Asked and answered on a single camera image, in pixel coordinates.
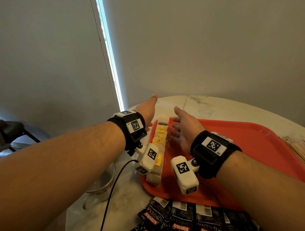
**wire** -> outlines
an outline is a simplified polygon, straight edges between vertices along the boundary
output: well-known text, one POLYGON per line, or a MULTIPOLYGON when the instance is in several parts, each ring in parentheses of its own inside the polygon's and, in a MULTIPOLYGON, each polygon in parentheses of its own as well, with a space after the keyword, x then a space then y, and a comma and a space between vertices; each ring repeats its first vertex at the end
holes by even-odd
POLYGON ((120 174, 122 173, 123 169, 130 163, 130 162, 138 162, 137 160, 130 160, 128 161, 121 169, 121 171, 119 172, 119 174, 117 175, 117 178, 116 180, 114 181, 114 184, 112 186, 112 189, 110 191, 110 194, 109 194, 109 198, 108 198, 108 202, 107 202, 107 206, 106 206, 106 209, 105 209, 105 214, 104 214, 104 218, 103 218, 103 223, 102 223, 102 226, 101 226, 101 231, 103 230, 103 227, 104 227, 104 223, 105 223, 105 218, 106 218, 106 214, 107 214, 107 210, 108 210, 108 206, 109 206, 109 202, 110 202, 110 199, 111 199, 111 194, 113 192, 113 189, 114 189, 114 186, 117 182, 117 179, 119 178, 120 174))
POLYGON ((202 182, 202 181, 199 181, 199 183, 202 183, 202 184, 204 184, 206 187, 208 187, 208 189, 210 189, 211 193, 212 193, 213 196, 216 198, 216 200, 217 200, 218 204, 221 206, 221 208, 224 208, 224 207, 222 206, 222 204, 220 203, 218 197, 217 197, 217 196, 215 195, 215 193, 211 190, 211 188, 210 188, 206 183, 204 183, 204 182, 202 182))

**red logo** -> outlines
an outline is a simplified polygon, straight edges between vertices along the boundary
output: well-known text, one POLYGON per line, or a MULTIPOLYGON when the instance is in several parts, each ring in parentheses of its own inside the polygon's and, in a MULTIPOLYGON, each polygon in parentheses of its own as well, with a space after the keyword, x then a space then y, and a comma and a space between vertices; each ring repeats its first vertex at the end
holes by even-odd
POLYGON ((182 231, 189 231, 191 228, 186 226, 177 225, 176 223, 173 224, 173 229, 179 229, 182 231))
POLYGON ((156 221, 148 212, 145 212, 145 213, 144 213, 144 216, 146 216, 147 219, 149 219, 154 225, 159 224, 159 222, 156 221))

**person's right hand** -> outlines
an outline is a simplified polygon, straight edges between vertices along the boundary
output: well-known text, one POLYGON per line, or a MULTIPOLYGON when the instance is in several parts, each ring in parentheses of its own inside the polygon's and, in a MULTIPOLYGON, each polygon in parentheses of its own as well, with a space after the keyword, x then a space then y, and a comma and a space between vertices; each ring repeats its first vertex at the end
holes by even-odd
POLYGON ((181 110, 179 107, 175 106, 174 111, 178 117, 173 117, 173 121, 180 124, 174 123, 172 125, 175 130, 171 130, 171 139, 181 146, 184 153, 190 154, 191 145, 194 139, 200 132, 204 131, 205 128, 194 116, 181 110))

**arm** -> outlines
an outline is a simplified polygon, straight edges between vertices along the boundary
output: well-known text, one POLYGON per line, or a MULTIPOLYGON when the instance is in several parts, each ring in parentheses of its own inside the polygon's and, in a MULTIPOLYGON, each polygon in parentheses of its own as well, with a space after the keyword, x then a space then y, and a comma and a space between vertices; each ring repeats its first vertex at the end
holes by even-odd
MULTIPOLYGON (((175 107, 172 139, 190 154, 191 144, 204 131, 199 121, 175 107)), ((224 185, 264 230, 304 230, 305 184, 248 157, 234 152, 216 179, 224 185)))
MULTIPOLYGON (((151 126, 157 96, 136 111, 151 126)), ((4 230, 41 230, 75 202, 125 148, 121 129, 104 122, 0 159, 4 230)))

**chair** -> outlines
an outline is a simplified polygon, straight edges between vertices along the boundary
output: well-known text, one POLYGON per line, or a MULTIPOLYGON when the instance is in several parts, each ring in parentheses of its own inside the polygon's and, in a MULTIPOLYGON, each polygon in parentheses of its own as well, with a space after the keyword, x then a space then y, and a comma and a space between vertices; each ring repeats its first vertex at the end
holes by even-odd
POLYGON ((5 149, 10 149, 11 151, 15 152, 16 150, 11 147, 11 143, 15 139, 23 135, 27 135, 36 143, 40 142, 39 139, 37 139, 35 136, 33 136, 24 128, 23 123, 17 121, 0 120, 0 151, 3 151, 5 149))

